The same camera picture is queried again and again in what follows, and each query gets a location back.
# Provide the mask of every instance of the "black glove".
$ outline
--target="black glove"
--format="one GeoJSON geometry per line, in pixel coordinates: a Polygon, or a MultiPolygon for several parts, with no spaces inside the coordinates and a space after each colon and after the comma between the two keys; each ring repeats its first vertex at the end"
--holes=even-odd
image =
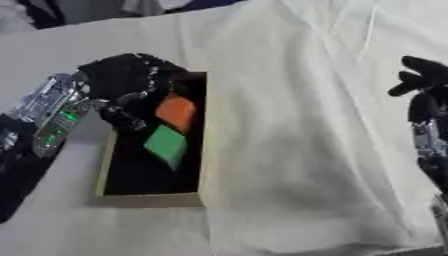
{"type": "MultiPolygon", "coordinates": [[[[401,71],[398,77],[401,84],[389,90],[390,96],[401,96],[413,90],[433,90],[448,84],[448,67],[435,61],[404,56],[402,63],[405,67],[417,72],[401,71]]],[[[446,89],[436,90],[448,95],[446,89]]]]}
{"type": "Polygon", "coordinates": [[[153,80],[156,89],[168,90],[173,74],[187,71],[148,54],[122,54],[80,66],[88,77],[91,99],[114,101],[121,96],[148,90],[153,80]],[[151,75],[154,68],[157,73],[151,75]]]}

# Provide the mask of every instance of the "robotic hand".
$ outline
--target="robotic hand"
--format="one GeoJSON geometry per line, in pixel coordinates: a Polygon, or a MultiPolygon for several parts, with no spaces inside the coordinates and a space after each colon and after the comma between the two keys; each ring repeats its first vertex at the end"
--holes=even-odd
{"type": "Polygon", "coordinates": [[[442,192],[431,209],[448,254],[448,67],[434,61],[405,56],[404,66],[415,73],[399,73],[401,84],[389,91],[401,96],[417,91],[409,106],[417,162],[442,192]]]}
{"type": "Polygon", "coordinates": [[[119,131],[139,132],[144,120],[132,102],[176,89],[188,72],[146,54],[123,54],[56,74],[12,110],[0,115],[0,223],[7,221],[60,152],[66,137],[89,112],[119,131]]]}

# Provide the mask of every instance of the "table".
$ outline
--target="table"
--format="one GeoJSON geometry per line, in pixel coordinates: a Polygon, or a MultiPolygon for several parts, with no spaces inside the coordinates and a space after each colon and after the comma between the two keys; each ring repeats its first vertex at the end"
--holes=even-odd
{"type": "Polygon", "coordinates": [[[445,1],[259,0],[0,40],[0,109],[55,72],[144,52],[209,72],[208,207],[91,205],[108,125],[94,113],[16,216],[0,253],[359,255],[430,245],[436,192],[415,165],[401,56],[448,63],[445,1]]]}

